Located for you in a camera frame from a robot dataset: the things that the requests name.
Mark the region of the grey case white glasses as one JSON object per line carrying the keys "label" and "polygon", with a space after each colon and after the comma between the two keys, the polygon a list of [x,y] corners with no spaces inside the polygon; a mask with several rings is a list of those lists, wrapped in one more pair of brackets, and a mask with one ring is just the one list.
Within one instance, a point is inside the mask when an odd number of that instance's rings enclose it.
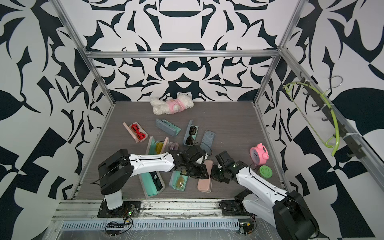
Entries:
{"label": "grey case white glasses", "polygon": [[208,155],[212,154],[212,145],[215,138],[216,133],[212,131],[205,131],[202,141],[200,142],[200,147],[206,151]]}

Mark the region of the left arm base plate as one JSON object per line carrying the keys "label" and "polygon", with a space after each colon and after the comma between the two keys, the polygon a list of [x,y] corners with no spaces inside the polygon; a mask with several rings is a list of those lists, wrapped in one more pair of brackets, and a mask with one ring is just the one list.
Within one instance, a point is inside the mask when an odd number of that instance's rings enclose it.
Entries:
{"label": "left arm base plate", "polygon": [[109,210],[106,200],[103,200],[99,208],[98,218],[125,218],[138,214],[141,208],[141,201],[123,201],[123,205],[114,210]]}

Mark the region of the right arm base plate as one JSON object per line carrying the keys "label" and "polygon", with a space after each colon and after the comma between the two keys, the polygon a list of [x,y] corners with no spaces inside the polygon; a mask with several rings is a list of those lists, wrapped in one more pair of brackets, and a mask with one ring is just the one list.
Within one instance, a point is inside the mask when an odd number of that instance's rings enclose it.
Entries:
{"label": "right arm base plate", "polygon": [[242,202],[238,200],[222,200],[219,203],[219,208],[223,216],[249,216]]}

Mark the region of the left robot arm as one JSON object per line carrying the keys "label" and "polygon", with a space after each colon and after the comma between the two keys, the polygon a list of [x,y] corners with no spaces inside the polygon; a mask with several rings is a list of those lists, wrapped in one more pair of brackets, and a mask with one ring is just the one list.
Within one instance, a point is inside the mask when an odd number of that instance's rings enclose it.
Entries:
{"label": "left robot arm", "polygon": [[159,155],[130,154],[121,149],[98,166],[101,194],[107,209],[113,211],[123,206],[122,188],[131,176],[150,172],[185,171],[194,179],[210,177],[204,164],[208,157],[205,150],[194,145],[185,151],[170,150]]}

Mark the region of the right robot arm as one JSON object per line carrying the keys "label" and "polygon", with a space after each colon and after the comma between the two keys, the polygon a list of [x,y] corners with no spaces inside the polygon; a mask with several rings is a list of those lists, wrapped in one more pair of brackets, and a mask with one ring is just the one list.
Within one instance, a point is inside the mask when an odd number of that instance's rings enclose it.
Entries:
{"label": "right robot arm", "polygon": [[317,220],[297,191],[287,192],[274,186],[244,162],[235,162],[226,151],[216,155],[216,159],[219,164],[213,165],[211,178],[245,187],[248,193],[240,197],[244,210],[275,227],[281,239],[308,240],[320,233]]}

